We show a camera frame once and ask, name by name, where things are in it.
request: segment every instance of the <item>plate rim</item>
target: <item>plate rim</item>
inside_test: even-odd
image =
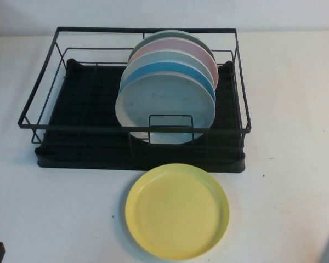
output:
[[[167,258],[167,257],[163,257],[163,256],[159,256],[156,255],[154,253],[152,253],[151,251],[149,251],[148,247],[145,246],[144,244],[139,243],[139,241],[137,240],[137,238],[135,237],[134,234],[134,229],[133,229],[133,225],[130,224],[130,213],[131,213],[131,207],[130,207],[130,199],[133,196],[137,196],[136,191],[136,187],[140,184],[142,184],[142,187],[145,187],[146,184],[150,183],[151,180],[154,180],[156,177],[158,176],[162,176],[163,173],[159,173],[159,175],[156,175],[156,172],[162,171],[162,170],[167,170],[167,171],[174,171],[174,170],[185,170],[186,172],[188,172],[188,170],[194,171],[194,173],[200,173],[200,176],[196,176],[196,178],[200,178],[201,182],[203,182],[203,180],[205,180],[206,184],[207,181],[209,181],[208,185],[212,185],[211,183],[216,185],[216,189],[220,190],[220,197],[221,197],[221,202],[222,205],[221,207],[224,210],[224,220],[222,220],[222,224],[223,224],[223,230],[222,230],[222,234],[219,236],[217,242],[215,242],[214,244],[210,245],[210,247],[208,249],[206,249],[204,252],[202,253],[198,253],[195,256],[190,256],[190,257],[186,257],[186,258],[182,258],[182,259],[175,259],[175,258]],[[197,258],[207,252],[209,252],[210,250],[212,250],[215,246],[217,246],[218,243],[220,243],[220,241],[222,240],[223,236],[225,235],[228,226],[229,226],[229,221],[230,221],[230,207],[229,207],[229,200],[228,197],[222,187],[222,185],[208,172],[204,171],[201,168],[198,168],[196,166],[193,165],[189,165],[189,164],[184,164],[184,163],[170,163],[170,164],[164,164],[158,167],[155,167],[149,171],[147,171],[145,174],[143,174],[141,177],[139,177],[137,179],[137,181],[133,184],[132,188],[129,190],[128,194],[127,194],[127,199],[126,199],[126,205],[124,207],[124,214],[125,214],[125,218],[126,218],[126,224],[127,224],[127,228],[131,234],[131,236],[133,237],[133,239],[136,241],[136,243],[141,246],[145,251],[147,251],[148,253],[150,253],[151,255],[154,255],[158,258],[161,259],[166,259],[166,260],[188,260],[188,259],[193,259],[193,258]]]
[[[124,82],[124,80],[133,72],[135,71],[137,68],[135,68],[133,71],[129,71],[129,67],[132,63],[135,63],[137,60],[140,61],[141,59],[144,59],[144,57],[146,56],[155,56],[156,54],[163,54],[163,52],[170,52],[170,53],[179,53],[181,56],[188,56],[188,57],[191,57],[193,60],[197,61],[198,64],[201,65],[201,67],[206,71],[206,74],[204,74],[202,72],[202,70],[200,70],[199,68],[196,67],[196,65],[192,65],[190,64],[192,67],[196,68],[197,70],[199,70],[200,72],[202,72],[205,76],[208,74],[209,77],[208,80],[211,82],[212,86],[213,86],[213,89],[215,89],[216,87],[214,86],[214,79],[213,79],[213,76],[212,76],[212,73],[210,72],[210,70],[207,68],[207,66],[202,63],[197,57],[187,53],[187,52],[184,52],[182,50],[179,50],[179,49],[161,49],[161,50],[156,50],[156,51],[152,51],[152,52],[149,52],[149,53],[146,53],[144,55],[141,55],[140,57],[136,58],[135,60],[133,60],[127,67],[126,69],[124,70],[123,74],[122,74],[122,77],[121,77],[121,81],[120,81],[120,85]],[[178,59],[173,59],[173,61],[179,61],[179,62],[184,62],[186,63],[185,61],[181,60],[180,58]]]
[[[162,35],[162,34],[174,34],[174,36],[162,36],[161,37],[160,35]],[[131,53],[128,57],[128,61],[132,58],[134,53],[137,52],[144,45],[146,45],[152,41],[155,41],[155,40],[158,40],[161,38],[165,38],[165,37],[181,37],[181,38],[190,40],[190,41],[198,44],[199,46],[201,46],[204,50],[206,50],[207,53],[213,58],[213,60],[215,62],[215,58],[214,58],[214,55],[213,55],[211,49],[203,41],[201,41],[198,37],[195,37],[192,34],[182,31],[182,30],[161,30],[152,35],[145,37],[133,48],[133,50],[131,51]]]
[[[196,80],[194,77],[191,77],[187,74],[185,74],[186,76],[188,77],[191,77],[193,79],[195,79],[196,81],[198,81],[203,87],[205,90],[207,90],[207,92],[210,94],[210,96],[212,97],[213,99],[213,102],[215,103],[216,102],[216,97],[215,97],[215,89],[214,89],[214,86],[212,86],[212,83],[209,81],[209,79],[200,71],[198,70],[197,68],[193,67],[192,65],[188,64],[188,63],[185,63],[185,62],[181,62],[181,61],[175,61],[175,60],[167,60],[167,61],[155,61],[155,62],[152,62],[152,63],[148,63],[148,64],[145,64],[141,67],[138,67],[136,70],[134,70],[131,74],[129,74],[122,82],[122,85],[120,85],[120,89],[118,91],[118,94],[121,94],[122,93],[122,90],[129,84],[131,84],[133,81],[136,81],[138,78],[141,78],[141,77],[144,77],[148,74],[151,74],[151,73],[154,73],[154,72],[150,72],[150,73],[145,73],[144,75],[140,76],[140,77],[137,77],[136,79],[132,80],[132,81],[128,81],[127,83],[127,79],[131,78],[132,76],[136,76],[137,74],[137,71],[141,70],[142,68],[146,68],[146,67],[150,67],[151,65],[169,65],[169,64],[177,64],[178,66],[182,66],[182,67],[186,67],[186,68],[190,68],[190,70],[194,70],[196,71],[198,74],[201,75],[201,77],[203,77],[203,79],[206,81],[206,85],[203,85],[204,83],[201,83],[199,82],[198,80]],[[163,71],[166,71],[166,72],[174,72],[174,73],[181,73],[181,72],[177,72],[177,71],[171,71],[171,70],[158,70],[157,72],[163,72]]]
[[[215,110],[215,103],[214,103],[214,101],[213,101],[211,95],[210,95],[209,92],[204,88],[204,86],[201,85],[201,83],[199,83],[199,82],[196,81],[195,79],[193,79],[193,78],[191,78],[191,77],[189,77],[189,76],[187,76],[187,75],[185,75],[185,74],[181,74],[181,73],[177,73],[177,72],[168,72],[168,71],[150,73],[150,74],[148,74],[148,75],[142,76],[141,78],[138,78],[138,79],[136,79],[136,80],[130,82],[130,83],[129,83],[124,89],[126,89],[126,88],[127,88],[129,85],[131,85],[133,82],[139,81],[139,80],[142,79],[142,78],[145,78],[145,77],[148,77],[148,76],[151,76],[151,75],[159,75],[159,74],[161,74],[161,75],[165,74],[165,75],[176,75],[176,76],[181,76],[181,77],[183,77],[183,78],[186,78],[186,79],[191,80],[192,82],[197,83],[197,84],[200,86],[200,89],[202,89],[204,93],[207,93],[208,98],[209,98],[209,101],[211,102],[211,106],[213,106],[213,107],[212,107],[212,109],[213,109],[213,118],[212,118],[212,120],[210,121],[210,125],[209,125],[209,126],[212,125],[212,123],[214,122],[214,118],[215,118],[215,112],[216,112],[216,110]],[[116,99],[115,110],[116,110],[116,117],[117,117],[117,120],[118,120],[118,122],[120,123],[120,125],[123,126],[122,123],[121,123],[121,121],[120,121],[120,119],[118,118],[118,114],[117,114],[117,111],[118,111],[118,110],[117,110],[117,109],[118,109],[118,108],[117,108],[117,102],[118,102],[118,99],[121,98],[121,96],[122,96],[122,94],[119,94],[118,97],[117,97],[117,99]]]
[[[215,60],[210,56],[210,54],[205,49],[203,49],[200,45],[194,43],[193,41],[187,40],[185,38],[180,38],[180,37],[163,37],[163,38],[151,41],[150,43],[142,46],[134,54],[136,54],[137,52],[140,52],[140,50],[142,50],[142,49],[148,48],[151,45],[154,45],[156,43],[161,43],[163,41],[179,41],[179,42],[182,42],[182,44],[183,43],[190,43],[191,45],[196,46],[196,48],[198,48],[198,50],[207,58],[206,63],[204,61],[202,61],[201,59],[199,59],[199,57],[197,57],[197,54],[192,54],[192,53],[189,53],[189,54],[194,56],[195,58],[197,58],[199,61],[201,61],[208,68],[209,72],[211,73],[211,75],[213,77],[214,89],[217,87],[218,80],[219,80],[219,73],[218,73],[217,63],[215,62]],[[158,48],[155,51],[164,50],[164,49],[169,49],[169,48],[162,47],[162,48]],[[128,61],[127,65],[133,62],[132,59],[133,59],[133,57],[131,58],[131,62]]]

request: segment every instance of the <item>plate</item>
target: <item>plate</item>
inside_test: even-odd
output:
[[[214,59],[207,53],[207,51],[205,51],[198,44],[187,39],[182,39],[178,37],[167,37],[152,41],[149,44],[146,44],[141,47],[137,52],[135,52],[132,58],[129,60],[128,64],[132,63],[135,59],[142,55],[145,55],[146,53],[163,49],[176,49],[179,51],[183,51],[200,60],[210,71],[214,80],[214,88],[216,88],[218,84],[218,69]]]
[[[137,59],[135,59],[132,63],[130,63],[127,66],[127,68],[123,72],[122,78],[121,78],[121,85],[122,85],[124,79],[137,68],[144,66],[146,64],[153,63],[153,62],[168,61],[168,60],[184,62],[184,63],[187,63],[187,64],[193,66],[194,68],[199,70],[202,74],[204,74],[204,76],[206,78],[208,78],[209,82],[214,87],[214,81],[213,81],[213,77],[212,77],[210,71],[200,60],[198,60],[197,58],[195,58],[194,56],[192,56],[188,53],[181,52],[179,50],[174,50],[174,49],[150,52],[150,53],[147,53],[147,54],[142,55],[142,56],[138,57]]]
[[[156,73],[158,71],[171,71],[176,73],[185,74],[203,85],[203,87],[209,92],[213,101],[215,102],[215,93],[211,82],[196,68],[190,66],[187,63],[177,61],[160,61],[155,63],[146,64],[140,68],[134,70],[127,78],[124,79],[120,86],[119,94],[122,92],[130,82],[150,73]]]
[[[192,115],[194,128],[209,128],[215,115],[214,101],[196,80],[175,72],[157,72],[140,77],[125,86],[116,100],[116,116],[124,127],[148,127],[150,115]],[[152,117],[151,125],[191,126],[185,116]],[[132,132],[147,139],[147,132]],[[183,144],[191,133],[151,133],[152,144]],[[201,136],[194,133],[194,138]]]
[[[210,48],[208,46],[206,46],[205,43],[203,43],[203,41],[201,41],[197,37],[194,37],[192,34],[189,34],[189,33],[184,32],[184,31],[179,31],[179,30],[163,30],[163,31],[160,31],[160,32],[156,32],[151,36],[146,37],[145,39],[143,39],[139,44],[137,44],[134,47],[131,54],[129,55],[128,61],[131,59],[131,57],[134,55],[134,53],[137,52],[141,47],[143,47],[144,45],[146,45],[146,44],[148,44],[152,41],[155,41],[157,39],[164,38],[164,37],[180,37],[180,38],[183,38],[183,39],[193,41],[194,43],[201,46],[204,50],[206,50],[207,53],[209,53],[209,55],[215,61],[212,51],[210,50]]]
[[[187,164],[148,171],[133,185],[126,201],[128,229],[147,252],[184,260],[213,248],[229,221],[229,204],[220,184]]]

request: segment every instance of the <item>light blue plate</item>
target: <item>light blue plate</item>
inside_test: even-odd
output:
[[[120,86],[120,91],[118,92],[118,94],[122,92],[124,87],[126,87],[129,83],[135,81],[136,79],[160,71],[181,73],[188,77],[193,78],[194,80],[198,81],[208,91],[208,93],[211,95],[215,103],[214,89],[208,78],[204,74],[202,74],[199,70],[190,66],[189,64],[183,62],[177,62],[177,61],[161,61],[161,62],[150,63],[134,70],[123,81],[123,83]]]
[[[150,115],[154,126],[188,126],[209,128],[215,115],[214,102],[196,80],[176,72],[156,72],[130,82],[116,100],[115,111],[123,127],[148,127]],[[191,133],[135,131],[131,135],[151,144],[184,144]],[[194,133],[194,138],[201,136]]]
[[[138,57],[133,62],[128,64],[127,68],[122,74],[120,85],[122,85],[123,81],[129,76],[129,74],[131,74],[137,68],[142,67],[146,64],[161,61],[175,61],[187,63],[190,66],[199,70],[202,74],[204,74],[211,82],[212,86],[215,87],[212,74],[210,73],[208,68],[196,57],[177,49],[162,49],[154,52],[149,52]]]

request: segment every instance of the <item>black wire dish rack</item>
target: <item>black wire dish rack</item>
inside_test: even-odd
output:
[[[110,54],[121,50],[129,54],[132,48],[68,46],[62,52],[63,49],[58,44],[62,33],[128,34],[144,38],[146,34],[161,30],[164,28],[57,28],[38,79],[18,121],[20,128],[33,131],[32,143],[39,144],[35,149],[38,165],[54,168],[149,170],[167,163],[186,163],[211,172],[244,171],[244,138],[246,133],[251,131],[251,121],[236,29],[178,29],[193,34],[219,36],[230,34],[234,39],[235,50],[212,50],[216,54],[228,54],[229,60],[225,63],[217,63],[219,83],[215,91],[216,115],[212,126],[208,129],[193,128],[192,125],[190,127],[154,126],[151,125],[153,116],[149,116],[148,127],[120,126],[115,114],[115,102],[120,79],[127,64],[126,59],[123,59],[124,62],[106,62],[107,57],[102,56],[98,57],[99,60],[85,61],[77,60],[73,56],[67,59],[66,54],[71,51],[92,50],[108,51],[111,52]],[[58,56],[56,62],[59,61],[57,70],[57,64],[52,61],[54,52]],[[49,64],[54,64],[52,65],[54,74],[50,74],[47,70]],[[44,84],[42,80],[46,75],[50,75],[50,80],[48,78]],[[38,115],[37,121],[31,122],[27,114],[31,110],[38,89],[43,90],[45,95],[43,99],[36,99],[38,101],[36,104],[43,106],[40,114],[37,110],[32,110]],[[49,112],[48,105],[53,100],[53,94],[56,97],[55,103],[50,103]],[[246,119],[244,126],[242,111]],[[43,123],[44,115],[47,116],[46,124]],[[151,133],[155,132],[191,133],[192,140],[181,145],[155,145],[131,136],[131,132],[147,132],[148,141],[151,141]],[[203,135],[194,139],[194,133]]]

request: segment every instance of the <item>white table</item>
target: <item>white table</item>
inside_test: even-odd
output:
[[[0,241],[4,263],[164,262],[126,234],[144,172],[42,169],[17,125],[51,37],[0,38]],[[239,33],[252,133],[246,170],[213,174],[231,220],[188,262],[318,262],[329,240],[329,32]]]

